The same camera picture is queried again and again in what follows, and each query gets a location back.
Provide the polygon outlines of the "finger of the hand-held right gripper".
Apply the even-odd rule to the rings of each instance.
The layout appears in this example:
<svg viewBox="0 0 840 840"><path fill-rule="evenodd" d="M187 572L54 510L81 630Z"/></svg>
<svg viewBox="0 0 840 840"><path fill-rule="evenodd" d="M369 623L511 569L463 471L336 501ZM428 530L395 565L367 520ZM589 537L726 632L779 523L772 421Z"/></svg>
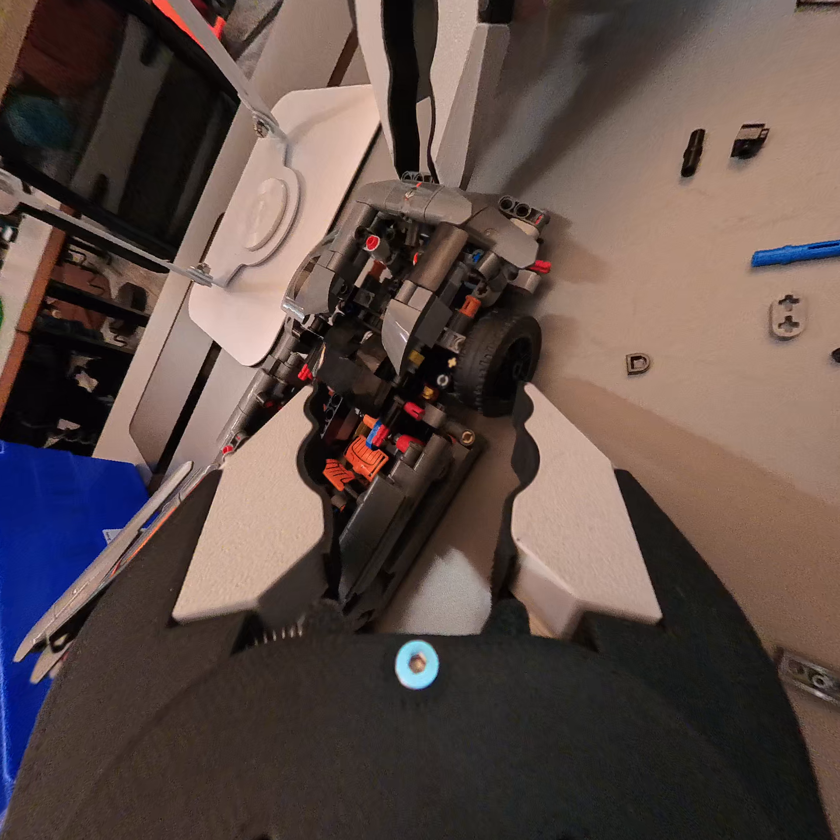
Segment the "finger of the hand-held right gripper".
<svg viewBox="0 0 840 840"><path fill-rule="evenodd" d="M465 190L508 52L511 24L480 23L478 1L436 2L436 11L427 164L437 183Z"/></svg>
<svg viewBox="0 0 840 840"><path fill-rule="evenodd" d="M356 1L354 23L395 173L418 172L421 144L414 2Z"/></svg>

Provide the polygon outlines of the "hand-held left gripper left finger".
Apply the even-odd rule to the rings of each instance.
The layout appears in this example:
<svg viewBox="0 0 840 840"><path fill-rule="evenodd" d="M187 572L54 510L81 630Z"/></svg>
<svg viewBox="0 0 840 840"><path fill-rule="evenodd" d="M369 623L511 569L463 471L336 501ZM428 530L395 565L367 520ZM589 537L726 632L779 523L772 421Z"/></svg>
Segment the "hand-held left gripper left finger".
<svg viewBox="0 0 840 840"><path fill-rule="evenodd" d="M255 613L279 631L326 594L333 515L304 460L320 440L316 394L305 385L226 459L173 607L177 623Z"/></svg>

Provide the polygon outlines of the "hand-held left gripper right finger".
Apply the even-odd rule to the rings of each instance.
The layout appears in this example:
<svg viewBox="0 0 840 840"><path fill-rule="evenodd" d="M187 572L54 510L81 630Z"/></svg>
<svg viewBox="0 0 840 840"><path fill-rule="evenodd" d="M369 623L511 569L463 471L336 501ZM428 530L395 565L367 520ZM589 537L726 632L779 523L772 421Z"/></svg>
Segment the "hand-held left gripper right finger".
<svg viewBox="0 0 840 840"><path fill-rule="evenodd" d="M511 467L491 572L493 602L521 603L537 635L571 637L587 613L663 616L613 464L532 383L511 420Z"/></svg>

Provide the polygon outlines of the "grey lego car model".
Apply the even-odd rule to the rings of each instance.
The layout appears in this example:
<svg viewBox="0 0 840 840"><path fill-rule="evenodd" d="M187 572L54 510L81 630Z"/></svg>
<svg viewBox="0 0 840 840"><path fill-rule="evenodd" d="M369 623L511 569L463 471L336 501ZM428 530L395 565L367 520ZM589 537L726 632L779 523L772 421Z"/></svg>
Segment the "grey lego car model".
<svg viewBox="0 0 840 840"><path fill-rule="evenodd" d="M30 680L55 669L104 592L226 459L305 385L319 442L309 476L332 512L328 590L299 624L256 643L303 635L319 603L357 632L380 618L480 457L485 441L456 414L512 410L539 361L542 332L498 306L550 272L539 257L547 211L406 172L357 194L340 226L312 248L287 291L287 319L220 439L153 496L27 632L14 655L38 654Z"/></svg>

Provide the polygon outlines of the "blue plastic bin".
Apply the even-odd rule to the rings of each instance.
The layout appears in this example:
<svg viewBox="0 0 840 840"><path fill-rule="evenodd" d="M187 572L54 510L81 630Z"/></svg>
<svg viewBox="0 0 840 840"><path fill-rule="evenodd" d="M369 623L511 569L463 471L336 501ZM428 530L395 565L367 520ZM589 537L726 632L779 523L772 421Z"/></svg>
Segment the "blue plastic bin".
<svg viewBox="0 0 840 840"><path fill-rule="evenodd" d="M49 689L14 662L52 603L148 499L135 465L1 443L1 807Z"/></svg>

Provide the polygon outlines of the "group of small lego connectors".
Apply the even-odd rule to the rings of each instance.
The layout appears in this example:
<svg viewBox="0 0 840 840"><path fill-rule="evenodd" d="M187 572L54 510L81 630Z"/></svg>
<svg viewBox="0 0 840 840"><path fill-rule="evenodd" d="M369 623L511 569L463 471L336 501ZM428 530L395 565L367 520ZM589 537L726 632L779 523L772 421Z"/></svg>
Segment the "group of small lego connectors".
<svg viewBox="0 0 840 840"><path fill-rule="evenodd" d="M732 142L730 157L736 161L752 159L762 150L770 127L764 122L745 122ZM699 168L704 150L706 131L692 130L682 154L679 174L683 179L693 177ZM839 255L838 240L828 240L804 245L784 245L777 248L756 250L750 258L750 267L772 268L798 265ZM776 297L769 308L770 335L778 341L798 338L806 325L805 299L802 294L788 292ZM838 671L819 665L789 651L780 652L778 666L783 681L790 686L838 707Z"/></svg>

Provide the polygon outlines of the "white metal book stand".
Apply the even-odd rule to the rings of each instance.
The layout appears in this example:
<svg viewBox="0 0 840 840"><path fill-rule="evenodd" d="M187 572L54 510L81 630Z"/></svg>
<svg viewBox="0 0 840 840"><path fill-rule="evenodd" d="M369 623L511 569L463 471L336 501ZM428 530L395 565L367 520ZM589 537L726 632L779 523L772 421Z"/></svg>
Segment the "white metal book stand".
<svg viewBox="0 0 840 840"><path fill-rule="evenodd" d="M287 319L283 303L298 268L330 230L380 128L372 86L292 91L269 107L192 2L171 2L186 30L247 108L257 140L206 252L182 267L27 193L2 169L2 214L26 207L99 237L134 262L174 271L195 291L190 316L239 364L256 367Z"/></svg>

